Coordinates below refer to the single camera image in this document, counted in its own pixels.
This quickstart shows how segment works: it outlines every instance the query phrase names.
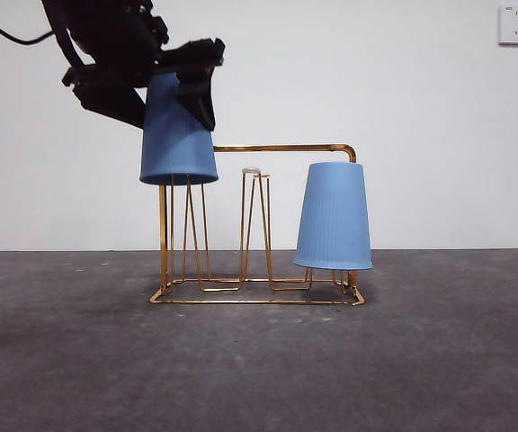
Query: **metal wire frame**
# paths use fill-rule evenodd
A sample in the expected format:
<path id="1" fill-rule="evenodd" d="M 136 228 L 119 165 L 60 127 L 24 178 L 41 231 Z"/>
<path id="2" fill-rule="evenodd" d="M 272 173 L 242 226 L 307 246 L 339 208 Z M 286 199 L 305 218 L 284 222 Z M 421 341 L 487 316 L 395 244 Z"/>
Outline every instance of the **metal wire frame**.
<path id="1" fill-rule="evenodd" d="M 281 145 L 253 145 L 253 146 L 224 146 L 214 147 L 215 152 L 244 152 L 244 151 L 342 151 L 347 154 L 350 162 L 356 162 L 355 150 L 347 144 L 281 144 Z M 267 189 L 267 203 L 265 205 L 265 199 L 263 196 L 263 179 L 266 180 Z M 267 278 L 249 278 L 246 274 L 247 263 L 248 263 L 248 246 L 249 246 L 249 233 L 251 229 L 251 211 L 253 207 L 253 195 L 255 192 L 255 180 L 259 180 L 259 188 L 261 195 L 261 205 L 263 214 L 263 235 L 265 243 L 265 258 L 267 261 Z M 205 192 L 204 186 L 201 185 L 201 204 L 203 213 L 203 230 L 205 238 L 205 263 L 207 277 L 203 278 L 201 275 L 201 263 L 199 260 L 199 249 L 197 244 L 197 233 L 195 215 L 193 210 L 192 202 L 192 185 L 191 181 L 187 179 L 187 188 L 185 194 L 185 214 L 183 218 L 183 262 L 182 262 L 182 275 L 179 279 L 174 279 L 174 180 L 172 177 L 172 184 L 169 186 L 170 196 L 170 229 L 167 229 L 167 186 L 159 187 L 159 225 L 160 225 L 160 248 L 161 248 L 161 277 L 159 289 L 151 296 L 149 302 L 152 304 L 327 304 L 327 305 L 361 305 L 365 303 L 365 299 L 357 287 L 356 282 L 356 271 L 350 270 L 347 272 L 347 280 L 344 280 L 344 272 L 340 271 L 340 278 L 336 278 L 335 271 L 332 273 L 331 279 L 315 279 L 313 278 L 313 269 L 306 268 L 305 276 L 303 278 L 281 278 L 275 279 L 272 277 L 272 249 L 271 249 L 271 187 L 270 177 L 268 175 L 254 175 L 252 184 L 252 197 L 251 206 L 249 211 L 249 223 L 247 225 L 247 240 L 245 247 L 245 260 L 244 260 L 244 249 L 243 249 L 243 234 L 244 234 L 244 217 L 245 217 L 245 184 L 246 176 L 243 175 L 243 186 L 242 186 L 242 212 L 241 212 L 241 242 L 240 242 L 240 272 L 238 278 L 225 278 L 225 277 L 212 277 L 210 270 L 210 257 L 209 257 L 209 241 L 207 231 L 207 214 L 205 204 Z M 185 262 L 186 262 L 186 241 L 187 241 L 187 221 L 188 213 L 191 213 L 192 222 L 192 236 L 193 245 L 195 248 L 195 264 L 197 268 L 197 278 L 188 278 L 185 276 Z M 354 301 L 315 301 L 315 300 L 161 300 L 162 296 L 168 296 L 174 290 L 174 286 L 177 284 L 183 284 L 186 282 L 197 282 L 201 291 L 204 292 L 216 292 L 216 291 L 238 291 L 245 282 L 267 282 L 272 291 L 307 291 L 309 290 L 314 282 L 327 282 L 339 285 L 343 294 L 349 294 L 349 288 L 353 293 Z M 205 287 L 203 282 L 207 283 L 231 283 L 237 284 L 237 286 L 231 287 Z M 302 288 L 296 287 L 276 287 L 277 283 L 285 284 L 306 284 L 307 286 Z"/>

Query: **gold metal rack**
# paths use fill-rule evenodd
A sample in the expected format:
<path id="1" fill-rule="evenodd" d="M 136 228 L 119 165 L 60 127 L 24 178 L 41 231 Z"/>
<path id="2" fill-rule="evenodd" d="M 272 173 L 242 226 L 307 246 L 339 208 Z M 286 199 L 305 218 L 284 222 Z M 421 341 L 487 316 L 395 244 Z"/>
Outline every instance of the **gold metal rack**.
<path id="1" fill-rule="evenodd" d="M 281 145 L 254 145 L 254 146 L 223 146 L 214 147 L 215 152 L 251 152 L 251 151 L 340 151 L 346 153 L 350 162 L 356 162 L 355 150 L 347 144 L 281 144 Z M 246 175 L 253 174 L 251 202 L 249 208 L 247 236 L 244 246 L 245 234 L 245 207 L 246 207 Z M 247 275 L 247 264 L 249 257 L 249 234 L 251 229 L 251 213 L 253 210 L 253 199 L 255 193 L 255 182 L 259 184 L 259 194 L 261 196 L 261 210 L 263 216 L 263 237 L 265 246 L 265 260 L 267 266 L 266 278 L 251 278 Z M 170 216 L 168 217 L 167 209 L 167 189 L 170 193 Z M 149 302 L 152 304 L 328 304 L 328 305 L 361 305 L 365 303 L 365 299 L 357 288 L 357 273 L 354 270 L 346 272 L 333 271 L 330 279 L 321 279 L 313 277 L 313 269 L 306 268 L 303 278 L 274 278 L 272 276 L 272 249 L 271 249 L 271 197 L 270 197 L 270 177 L 260 172 L 243 171 L 242 184 L 242 208 L 241 208 L 241 241 L 239 248 L 239 277 L 214 277 L 210 270 L 209 241 L 207 235 L 207 214 L 205 205 L 204 185 L 201 185 L 201 206 L 204 230 L 204 256 L 206 276 L 201 274 L 201 261 L 199 257 L 199 245 L 197 241 L 197 230 L 195 222 L 195 214 L 193 209 L 192 185 L 188 179 L 185 192 L 185 214 L 183 218 L 183 262 L 181 277 L 174 277 L 174 258 L 175 258 L 175 239 L 174 239 L 174 189 L 175 186 L 161 185 L 159 186 L 159 223 L 160 223 L 160 257 L 161 257 L 161 278 L 159 289 L 151 296 Z M 185 263 L 187 257 L 187 226 L 188 215 L 191 214 L 192 237 L 194 246 L 195 265 L 197 269 L 197 277 L 187 277 L 185 275 Z M 201 292 L 233 292 L 239 291 L 245 283 L 268 283 L 270 291 L 309 291 L 313 283 L 328 283 L 341 288 L 341 293 L 345 295 L 352 294 L 353 300 L 336 301 L 336 300 L 248 300 L 248 299 L 189 299 L 189 300 L 167 300 L 169 295 L 174 291 L 175 286 L 185 283 L 197 283 Z M 204 284 L 213 284 L 213 286 L 205 286 Z"/>

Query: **blue cup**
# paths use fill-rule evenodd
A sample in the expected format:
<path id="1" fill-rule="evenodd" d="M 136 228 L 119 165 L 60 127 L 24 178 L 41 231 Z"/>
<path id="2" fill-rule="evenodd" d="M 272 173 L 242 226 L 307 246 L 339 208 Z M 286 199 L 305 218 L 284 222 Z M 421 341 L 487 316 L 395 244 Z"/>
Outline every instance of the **blue cup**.
<path id="1" fill-rule="evenodd" d="M 175 73 L 153 75 L 147 89 L 139 180 L 192 185 L 219 178 L 211 133 L 175 99 Z"/>
<path id="2" fill-rule="evenodd" d="M 331 270 L 373 267 L 361 165 L 321 162 L 309 167 L 295 264 Z"/>

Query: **white wall plate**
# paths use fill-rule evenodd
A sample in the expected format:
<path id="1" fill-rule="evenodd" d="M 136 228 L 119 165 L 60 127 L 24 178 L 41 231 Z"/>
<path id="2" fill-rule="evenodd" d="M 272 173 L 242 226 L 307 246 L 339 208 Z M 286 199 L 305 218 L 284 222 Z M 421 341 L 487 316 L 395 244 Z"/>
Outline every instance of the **white wall plate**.
<path id="1" fill-rule="evenodd" d="M 499 43 L 518 45 L 518 4 L 499 6 Z"/>

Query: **black cable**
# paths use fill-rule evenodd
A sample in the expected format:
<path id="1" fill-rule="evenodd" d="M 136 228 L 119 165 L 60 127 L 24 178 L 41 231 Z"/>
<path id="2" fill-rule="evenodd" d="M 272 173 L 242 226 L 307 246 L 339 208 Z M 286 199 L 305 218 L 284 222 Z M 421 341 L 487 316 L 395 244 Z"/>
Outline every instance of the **black cable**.
<path id="1" fill-rule="evenodd" d="M 34 45 L 36 43 L 39 43 L 45 39 L 47 39 L 49 36 L 51 36 L 53 34 L 53 31 L 48 31 L 47 33 L 45 34 L 42 34 L 40 37 L 38 38 L 35 38 L 35 39 L 31 39 L 31 40 L 22 40 L 22 39 L 17 39 L 15 36 L 12 36 L 11 34 L 9 34 L 7 31 L 4 31 L 2 29 L 0 29 L 0 34 L 7 38 L 9 41 L 13 41 L 15 43 L 19 43 L 21 45 Z"/>

